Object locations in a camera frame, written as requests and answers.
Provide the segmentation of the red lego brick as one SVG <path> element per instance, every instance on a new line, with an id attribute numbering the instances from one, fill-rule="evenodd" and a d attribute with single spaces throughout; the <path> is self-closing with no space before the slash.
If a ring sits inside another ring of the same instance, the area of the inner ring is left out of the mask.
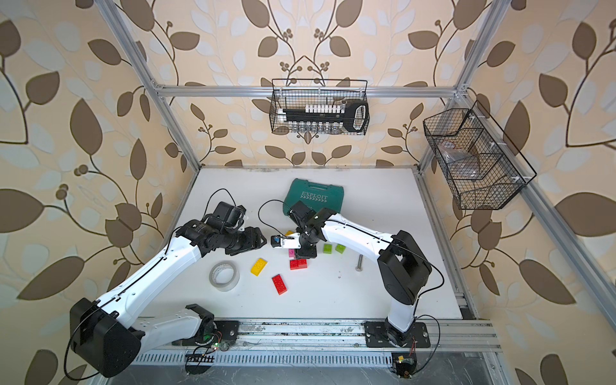
<path id="1" fill-rule="evenodd" d="M 290 270 L 302 270 L 308 267 L 306 259 L 290 260 Z"/>
<path id="2" fill-rule="evenodd" d="M 272 277 L 272 283 L 274 284 L 275 290 L 277 291 L 278 295 L 283 295 L 287 292 L 287 286 L 280 274 L 277 274 Z"/>

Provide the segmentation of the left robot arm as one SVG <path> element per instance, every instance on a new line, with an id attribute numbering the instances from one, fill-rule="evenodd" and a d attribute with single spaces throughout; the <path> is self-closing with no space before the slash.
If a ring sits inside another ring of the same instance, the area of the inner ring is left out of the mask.
<path id="1" fill-rule="evenodd" d="M 243 206 L 219 203 L 213 213 L 175 229 L 168 245 L 124 282 L 95 301 L 80 299 L 70 310 L 66 351 L 111 378 L 139 354 L 168 343 L 190 338 L 218 342 L 213 313 L 197 304 L 165 317 L 140 317 L 163 289 L 208 253 L 223 250 L 235 256 L 265 246 L 261 229 L 245 226 L 244 216 Z"/>

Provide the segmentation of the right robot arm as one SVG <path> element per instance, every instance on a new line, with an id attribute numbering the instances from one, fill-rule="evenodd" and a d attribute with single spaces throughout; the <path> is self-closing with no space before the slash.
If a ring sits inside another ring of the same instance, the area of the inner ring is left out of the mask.
<path id="1" fill-rule="evenodd" d="M 319 242 L 333 242 L 377 264 L 383 286 L 392 298 L 386 317 L 391 336 L 406 337 L 415 323 L 415 308 L 420 291 L 428 283 L 433 266 L 408 232 L 381 233 L 368 229 L 328 208 L 318 212 L 299 201 L 288 212 L 296 232 L 272 241 L 272 245 L 290 249 L 299 259 L 317 257 Z"/>

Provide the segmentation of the yellow lego brick lower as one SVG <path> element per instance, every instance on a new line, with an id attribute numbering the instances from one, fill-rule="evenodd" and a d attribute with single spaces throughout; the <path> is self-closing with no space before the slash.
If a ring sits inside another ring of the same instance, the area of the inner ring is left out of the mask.
<path id="1" fill-rule="evenodd" d="M 261 274 L 261 272 L 264 270 L 264 268 L 266 267 L 267 263 L 268 261 L 266 261 L 265 259 L 258 258 L 258 260 L 251 267 L 250 273 L 258 277 Z"/>

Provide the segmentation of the green tool case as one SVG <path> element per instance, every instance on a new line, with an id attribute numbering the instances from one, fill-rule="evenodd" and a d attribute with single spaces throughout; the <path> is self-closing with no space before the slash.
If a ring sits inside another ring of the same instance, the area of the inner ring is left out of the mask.
<path id="1" fill-rule="evenodd" d="M 298 201 L 318 212 L 327 208 L 340 213 L 343 207 L 344 188 L 334 184 L 319 184 L 295 178 L 283 204 L 283 213 L 288 217 L 290 209 Z"/>

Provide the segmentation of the clear tape roll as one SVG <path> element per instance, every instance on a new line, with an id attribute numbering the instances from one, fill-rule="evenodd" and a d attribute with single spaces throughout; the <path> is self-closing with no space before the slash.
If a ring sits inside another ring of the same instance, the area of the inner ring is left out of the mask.
<path id="1" fill-rule="evenodd" d="M 233 290 L 240 280 L 240 272 L 232 261 L 221 261 L 210 271 L 210 285 L 221 292 Z"/>

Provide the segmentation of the steel hex bolt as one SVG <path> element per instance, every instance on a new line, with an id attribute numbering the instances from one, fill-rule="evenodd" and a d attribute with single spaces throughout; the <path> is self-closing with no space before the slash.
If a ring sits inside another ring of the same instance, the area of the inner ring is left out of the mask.
<path id="1" fill-rule="evenodd" d="M 357 265 L 355 267 L 355 270 L 357 272 L 361 272 L 363 270 L 363 268 L 362 268 L 363 260 L 364 260 L 363 255 L 362 254 L 359 255 L 359 258 L 358 258 L 358 261 L 357 261 Z"/>

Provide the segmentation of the clear plastic bag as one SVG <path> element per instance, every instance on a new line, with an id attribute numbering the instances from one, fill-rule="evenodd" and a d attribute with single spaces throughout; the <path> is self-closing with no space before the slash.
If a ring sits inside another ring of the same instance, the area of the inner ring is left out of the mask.
<path id="1" fill-rule="evenodd" d="M 458 149 L 450 141 L 441 142 L 439 149 L 445 163 L 445 176 L 453 180 L 478 181 L 481 179 L 481 162 L 476 152 Z"/>

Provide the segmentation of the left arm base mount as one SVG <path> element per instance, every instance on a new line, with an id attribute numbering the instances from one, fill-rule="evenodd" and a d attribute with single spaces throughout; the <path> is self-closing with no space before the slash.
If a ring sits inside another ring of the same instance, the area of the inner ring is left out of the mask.
<path id="1" fill-rule="evenodd" d="M 201 326 L 194 337 L 174 341 L 172 345 L 203 346 L 227 351 L 237 341 L 239 326 L 240 322 L 237 320 L 214 320 Z"/>

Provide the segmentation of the black socket set rail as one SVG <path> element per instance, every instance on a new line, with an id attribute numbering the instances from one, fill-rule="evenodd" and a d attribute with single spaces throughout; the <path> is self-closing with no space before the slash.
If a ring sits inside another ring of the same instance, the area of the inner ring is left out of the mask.
<path id="1" fill-rule="evenodd" d="M 342 100 L 341 104 L 306 105 L 304 108 L 280 108 L 276 121 L 304 124 L 316 128 L 338 129 L 343 133 L 363 133 L 370 121 L 369 106 L 358 99 Z"/>

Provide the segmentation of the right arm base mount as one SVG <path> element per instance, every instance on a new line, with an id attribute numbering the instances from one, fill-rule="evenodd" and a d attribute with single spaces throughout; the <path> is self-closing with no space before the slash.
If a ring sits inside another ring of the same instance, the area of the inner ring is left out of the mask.
<path id="1" fill-rule="evenodd" d="M 424 322 L 415 321 L 410 328 L 399 331 L 385 321 L 363 323 L 366 345 L 369 348 L 429 348 L 431 341 Z"/>

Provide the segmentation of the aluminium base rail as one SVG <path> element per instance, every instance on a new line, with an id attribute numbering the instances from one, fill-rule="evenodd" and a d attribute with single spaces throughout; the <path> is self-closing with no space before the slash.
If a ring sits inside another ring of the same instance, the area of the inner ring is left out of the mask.
<path id="1" fill-rule="evenodd" d="M 407 343 L 389 341 L 380 321 L 357 319 L 239 319 L 216 321 L 213 341 L 224 350 L 501 352 L 488 321 L 422 317 Z"/>

